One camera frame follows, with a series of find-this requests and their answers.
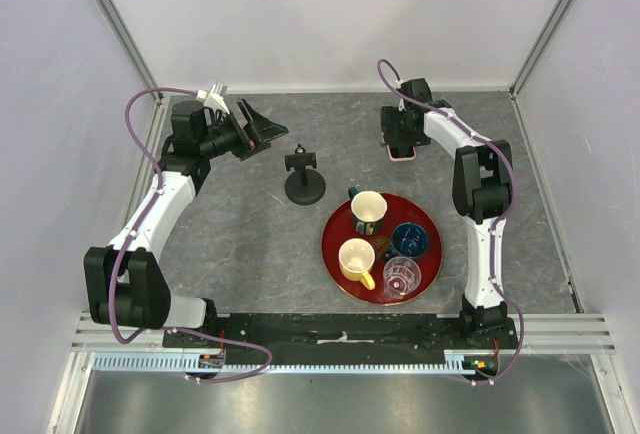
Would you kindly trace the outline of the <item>pink smartphone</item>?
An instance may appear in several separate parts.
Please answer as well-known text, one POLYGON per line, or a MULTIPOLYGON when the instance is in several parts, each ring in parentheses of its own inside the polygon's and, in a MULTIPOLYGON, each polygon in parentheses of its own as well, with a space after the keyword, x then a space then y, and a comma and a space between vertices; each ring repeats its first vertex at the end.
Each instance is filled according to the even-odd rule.
POLYGON ((414 147, 410 147, 408 150, 401 150, 392 146, 387 146, 387 154, 392 162, 410 162, 416 158, 416 151, 414 147))

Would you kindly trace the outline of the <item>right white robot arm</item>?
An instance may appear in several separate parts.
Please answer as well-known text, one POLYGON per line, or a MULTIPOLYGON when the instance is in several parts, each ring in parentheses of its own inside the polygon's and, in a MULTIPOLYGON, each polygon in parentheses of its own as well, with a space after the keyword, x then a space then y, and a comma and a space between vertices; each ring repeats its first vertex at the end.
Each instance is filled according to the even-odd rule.
POLYGON ((478 134, 444 101, 435 101, 427 81, 396 80, 397 106, 380 110, 383 144, 393 161, 409 161, 415 148, 437 142, 453 158, 452 199, 465 221, 468 274, 457 321, 460 340, 477 348, 508 325, 501 283, 505 214, 513 200, 511 148, 478 134))

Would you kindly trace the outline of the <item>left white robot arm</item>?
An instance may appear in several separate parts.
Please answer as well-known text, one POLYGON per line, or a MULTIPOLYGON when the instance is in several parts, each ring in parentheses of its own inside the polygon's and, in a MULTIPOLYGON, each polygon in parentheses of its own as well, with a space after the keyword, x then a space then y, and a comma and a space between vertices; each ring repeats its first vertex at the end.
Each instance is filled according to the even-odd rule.
POLYGON ((85 254, 89 312, 95 323, 142 330, 185 328, 185 336, 198 347, 218 339, 214 302, 172 293, 159 258, 178 218, 199 194, 212 159, 230 153, 244 161, 287 134, 285 126, 258 113, 245 99, 237 106, 244 124, 233 112, 201 99, 173 106, 172 132, 141 205, 107 246, 85 254))

